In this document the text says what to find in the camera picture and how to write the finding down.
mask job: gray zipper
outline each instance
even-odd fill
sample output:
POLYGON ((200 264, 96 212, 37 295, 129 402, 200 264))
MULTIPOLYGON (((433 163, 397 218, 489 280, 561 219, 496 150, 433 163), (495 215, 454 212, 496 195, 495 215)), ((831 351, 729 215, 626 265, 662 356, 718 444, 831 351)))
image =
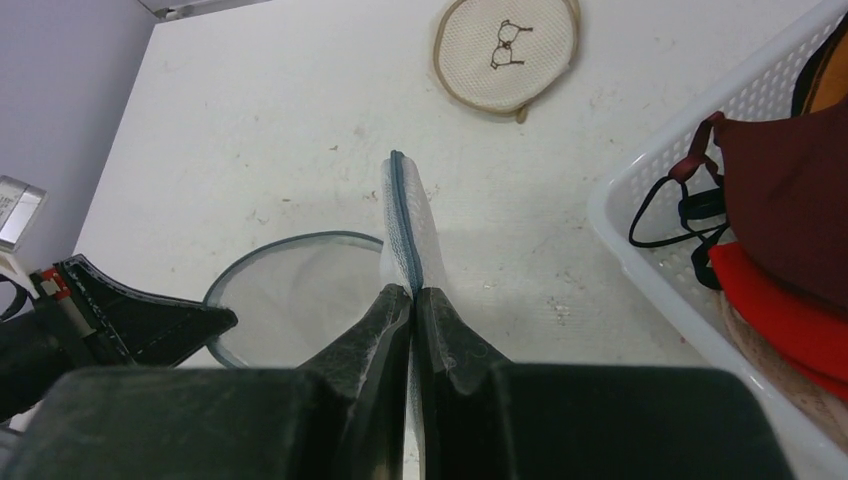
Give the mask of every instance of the gray zipper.
POLYGON ((397 150, 392 150, 389 167, 392 175, 392 189, 394 196, 394 208, 398 212, 397 219, 400 232, 399 258, 409 269, 409 284, 412 294, 415 295, 424 285, 424 271, 421 268, 421 257, 415 248, 415 240, 412 236, 412 223, 409 221, 409 208, 406 204, 406 188, 403 185, 403 159, 405 155, 397 150))

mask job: basket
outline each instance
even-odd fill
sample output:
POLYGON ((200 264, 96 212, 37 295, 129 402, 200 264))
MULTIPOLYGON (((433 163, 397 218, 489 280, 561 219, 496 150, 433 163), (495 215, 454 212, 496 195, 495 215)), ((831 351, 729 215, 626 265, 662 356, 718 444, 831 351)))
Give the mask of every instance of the basket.
MULTIPOLYGON (((840 478, 848 475, 848 457, 733 346, 715 294, 695 279, 689 256, 697 241, 644 250, 628 243, 627 231, 650 187, 685 156, 701 120, 717 110, 728 118, 749 121, 789 116, 795 79, 846 11, 848 0, 822 1, 627 157, 621 170, 595 187, 588 204, 592 225, 618 257, 625 276, 709 363, 746 382, 760 400, 790 459, 797 461, 800 454, 804 463, 840 478)), ((721 161, 715 146, 708 154, 721 161)), ((687 186, 694 193, 714 185, 701 171, 687 186)), ((679 189, 663 187, 640 221, 638 238, 661 239, 682 233, 676 213, 679 199, 679 189)))

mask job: purple wall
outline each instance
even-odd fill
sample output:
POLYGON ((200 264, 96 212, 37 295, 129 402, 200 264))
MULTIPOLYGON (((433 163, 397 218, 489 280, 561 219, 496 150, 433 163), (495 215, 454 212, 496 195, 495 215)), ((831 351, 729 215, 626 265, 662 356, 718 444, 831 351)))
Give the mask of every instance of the purple wall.
POLYGON ((42 268, 73 251, 156 19, 136 0, 0 12, 0 174, 48 192, 19 250, 42 268))

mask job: tan trim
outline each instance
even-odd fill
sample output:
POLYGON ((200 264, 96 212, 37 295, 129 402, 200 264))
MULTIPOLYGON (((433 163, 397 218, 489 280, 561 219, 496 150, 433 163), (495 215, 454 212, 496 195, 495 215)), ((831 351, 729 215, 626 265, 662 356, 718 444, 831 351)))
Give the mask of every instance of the tan trim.
MULTIPOLYGON (((439 77, 439 83, 442 84, 442 86, 445 88, 445 90, 448 92, 448 94, 450 94, 451 97, 455 98, 456 100, 458 100, 460 103, 462 103, 465 106, 471 107, 475 110, 480 110, 482 112, 491 113, 491 114, 494 114, 494 115, 504 115, 504 116, 515 115, 515 121, 516 122, 524 123, 524 121, 527 120, 527 111, 530 108, 530 103, 532 103, 533 100, 538 98, 539 95, 543 94, 553 84, 553 81, 550 84, 548 84, 545 88, 543 88, 541 92, 539 92, 535 96, 529 98, 526 102, 524 102, 524 104, 520 105, 518 108, 513 108, 513 109, 510 109, 510 110, 500 110, 500 109, 496 109, 496 108, 489 108, 489 107, 484 107, 482 105, 477 105, 473 102, 469 102, 468 100, 460 97, 459 95, 457 95, 457 93, 455 91, 453 91, 452 88, 450 88, 447 81, 445 80, 444 74, 442 74, 442 68, 439 66, 439 57, 440 57, 439 52, 441 52, 441 49, 442 49, 442 37, 444 36, 444 33, 445 33, 445 26, 448 23, 448 19, 451 17, 451 15, 453 15, 453 12, 455 12, 456 9, 458 9, 460 7, 460 5, 462 5, 466 1, 468 1, 468 0, 457 0, 456 2, 454 2, 453 5, 451 5, 448 8, 448 10, 445 12, 444 16, 442 17, 442 20, 439 22, 439 29, 436 32, 436 42, 433 45, 433 67, 436 69, 436 76, 439 77)), ((579 0, 562 0, 562 2, 565 4, 565 6, 568 8, 568 11, 571 13, 571 25, 572 25, 572 29, 574 30, 574 45, 571 48, 571 59, 574 59, 574 56, 577 54, 577 44, 579 43, 579 39, 580 39, 580 26, 579 26, 580 13, 581 13, 580 12, 580 4, 578 3, 579 0)))

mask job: white mesh bag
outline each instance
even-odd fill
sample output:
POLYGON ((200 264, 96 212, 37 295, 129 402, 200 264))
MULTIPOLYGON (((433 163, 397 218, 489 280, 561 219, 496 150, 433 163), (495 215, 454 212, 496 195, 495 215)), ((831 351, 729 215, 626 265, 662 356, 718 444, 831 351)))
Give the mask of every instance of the white mesh bag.
POLYGON ((382 242, 361 233, 317 232, 248 253, 204 299, 239 319, 209 351, 230 367, 302 364, 371 307, 383 288, 381 250, 382 242))
POLYGON ((457 0, 436 33, 433 65, 460 102, 527 117, 577 51, 578 0, 457 0))
POLYGON ((383 217, 386 241, 380 256, 380 278, 415 297, 422 288, 444 289, 445 265, 436 222, 418 167, 402 152, 383 162, 383 217))

